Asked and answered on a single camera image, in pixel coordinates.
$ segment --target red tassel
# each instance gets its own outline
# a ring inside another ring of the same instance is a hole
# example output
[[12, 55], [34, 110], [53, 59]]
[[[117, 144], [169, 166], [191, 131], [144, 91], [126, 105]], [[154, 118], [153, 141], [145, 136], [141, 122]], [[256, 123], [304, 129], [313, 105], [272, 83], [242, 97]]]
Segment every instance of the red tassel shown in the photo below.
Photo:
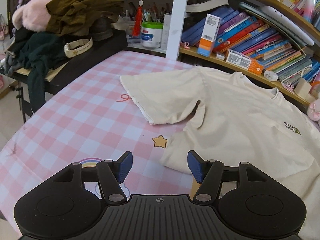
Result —
[[136, 22], [134, 24], [133, 30], [132, 30], [132, 36], [139, 36], [140, 35], [140, 25], [141, 25], [141, 20], [142, 20], [142, 5], [143, 1], [139, 1], [139, 7], [138, 11], [136, 14]]

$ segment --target olive green cloth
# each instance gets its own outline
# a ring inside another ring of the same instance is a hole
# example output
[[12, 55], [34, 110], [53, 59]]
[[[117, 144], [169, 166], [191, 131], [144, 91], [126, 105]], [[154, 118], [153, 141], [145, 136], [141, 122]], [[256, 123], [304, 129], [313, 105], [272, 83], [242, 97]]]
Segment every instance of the olive green cloth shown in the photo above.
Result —
[[118, 16], [123, 11], [123, 0], [52, 0], [46, 7], [51, 15], [46, 31], [57, 35], [88, 35], [95, 20]]
[[31, 69], [28, 76], [28, 91], [32, 111], [35, 113], [45, 103], [44, 78], [49, 69], [67, 57], [65, 41], [52, 33], [34, 33], [20, 50], [17, 61], [25, 69]]

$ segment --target beige watch strap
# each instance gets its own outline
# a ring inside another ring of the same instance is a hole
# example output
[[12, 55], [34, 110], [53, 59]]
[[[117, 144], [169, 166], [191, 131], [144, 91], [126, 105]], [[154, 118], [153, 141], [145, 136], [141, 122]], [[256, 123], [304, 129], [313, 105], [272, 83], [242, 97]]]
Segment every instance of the beige watch strap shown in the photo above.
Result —
[[73, 41], [64, 45], [64, 53], [66, 54], [67, 57], [75, 57], [89, 50], [92, 47], [92, 44], [93, 44], [92, 38], [90, 40], [80, 39], [77, 41]]

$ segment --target white jar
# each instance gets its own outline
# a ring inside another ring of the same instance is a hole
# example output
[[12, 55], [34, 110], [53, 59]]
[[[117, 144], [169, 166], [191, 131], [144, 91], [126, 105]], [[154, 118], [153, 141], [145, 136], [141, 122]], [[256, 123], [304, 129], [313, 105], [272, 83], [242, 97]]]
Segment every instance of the white jar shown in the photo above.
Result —
[[147, 48], [160, 48], [163, 23], [143, 22], [141, 28], [141, 44]]

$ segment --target pink checkered bed sheet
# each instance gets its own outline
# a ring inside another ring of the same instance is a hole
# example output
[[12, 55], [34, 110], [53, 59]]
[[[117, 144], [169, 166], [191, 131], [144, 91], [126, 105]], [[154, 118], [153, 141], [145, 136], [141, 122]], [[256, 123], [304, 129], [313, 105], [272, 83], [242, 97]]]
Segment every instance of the pink checkered bed sheet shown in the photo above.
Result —
[[[133, 153], [133, 167], [121, 185], [130, 194], [188, 194], [192, 176], [159, 164], [168, 139], [185, 122], [150, 125], [126, 94], [119, 77], [191, 68], [191, 65], [121, 51], [102, 61], [50, 99], [0, 152], [0, 210], [19, 231], [15, 203], [69, 165], [83, 167]], [[86, 188], [97, 196], [96, 184]]]

